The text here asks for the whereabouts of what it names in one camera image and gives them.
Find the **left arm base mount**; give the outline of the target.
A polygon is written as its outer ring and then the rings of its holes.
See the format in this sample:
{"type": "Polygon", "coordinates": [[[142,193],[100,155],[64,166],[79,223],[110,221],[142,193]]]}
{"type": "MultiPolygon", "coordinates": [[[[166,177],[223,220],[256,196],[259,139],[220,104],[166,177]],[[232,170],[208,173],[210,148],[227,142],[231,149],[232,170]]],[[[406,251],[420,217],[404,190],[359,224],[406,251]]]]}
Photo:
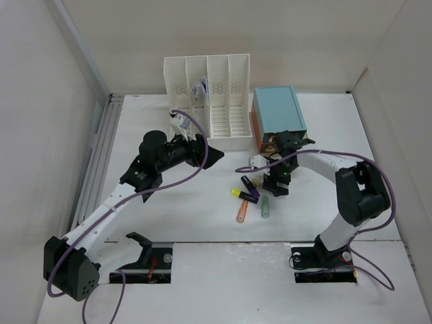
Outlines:
{"type": "Polygon", "coordinates": [[[173,262],[172,243],[154,243],[141,234],[131,232],[115,247],[121,257],[119,266],[127,284],[170,284],[173,262]]]}

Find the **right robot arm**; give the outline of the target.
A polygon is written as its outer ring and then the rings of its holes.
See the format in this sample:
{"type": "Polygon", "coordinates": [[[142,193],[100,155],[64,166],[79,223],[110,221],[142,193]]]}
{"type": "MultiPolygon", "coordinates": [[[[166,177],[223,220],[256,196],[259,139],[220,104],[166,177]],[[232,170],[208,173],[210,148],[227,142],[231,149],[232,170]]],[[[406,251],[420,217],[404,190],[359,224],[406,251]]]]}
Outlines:
{"type": "Polygon", "coordinates": [[[272,143],[283,161],[267,157],[263,189],[275,197],[286,196],[291,174],[304,167],[335,184],[338,214],[311,247],[292,249],[296,270],[339,267],[350,262],[349,243],[361,227],[389,209],[391,203],[379,169],[361,157],[324,152],[299,153],[312,141],[289,132],[278,132],[272,143]]]}

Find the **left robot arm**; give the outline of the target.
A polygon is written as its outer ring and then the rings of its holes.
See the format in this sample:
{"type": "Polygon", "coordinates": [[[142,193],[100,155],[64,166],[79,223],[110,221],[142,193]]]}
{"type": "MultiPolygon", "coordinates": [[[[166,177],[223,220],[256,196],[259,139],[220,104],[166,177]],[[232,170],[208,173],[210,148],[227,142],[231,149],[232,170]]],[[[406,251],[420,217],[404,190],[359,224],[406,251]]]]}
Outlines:
{"type": "Polygon", "coordinates": [[[154,192],[164,189],[164,171],[181,163],[201,171],[224,156],[209,146],[202,134],[195,138],[177,135],[168,140],[160,130],[147,132],[138,152],[105,202],[64,237],[53,236],[45,243],[43,277],[50,297],[68,295],[82,301],[119,268],[147,266],[153,243],[143,235],[130,232],[116,244],[105,243],[125,221],[126,205],[136,197],[146,202],[154,192]]]}

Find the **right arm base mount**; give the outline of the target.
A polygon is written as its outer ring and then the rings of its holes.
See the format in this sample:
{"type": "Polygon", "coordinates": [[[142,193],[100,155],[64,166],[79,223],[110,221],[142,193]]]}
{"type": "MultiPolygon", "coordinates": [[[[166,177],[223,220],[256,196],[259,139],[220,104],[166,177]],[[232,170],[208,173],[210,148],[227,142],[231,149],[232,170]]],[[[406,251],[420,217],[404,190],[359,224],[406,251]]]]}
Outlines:
{"type": "Polygon", "coordinates": [[[357,283],[352,255],[346,247],[328,254],[314,244],[294,244],[289,263],[297,284],[357,283]]]}

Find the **white Canon manual booklet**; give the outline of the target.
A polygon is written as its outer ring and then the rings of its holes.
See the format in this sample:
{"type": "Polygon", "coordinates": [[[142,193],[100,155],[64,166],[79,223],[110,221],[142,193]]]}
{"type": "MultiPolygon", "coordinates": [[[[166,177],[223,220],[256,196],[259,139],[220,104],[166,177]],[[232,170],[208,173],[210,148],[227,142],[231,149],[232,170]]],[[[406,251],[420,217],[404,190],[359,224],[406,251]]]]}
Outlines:
{"type": "Polygon", "coordinates": [[[209,81],[208,76],[201,77],[196,81],[190,92],[193,94],[196,101],[202,101],[205,105],[209,105],[209,81]]]}

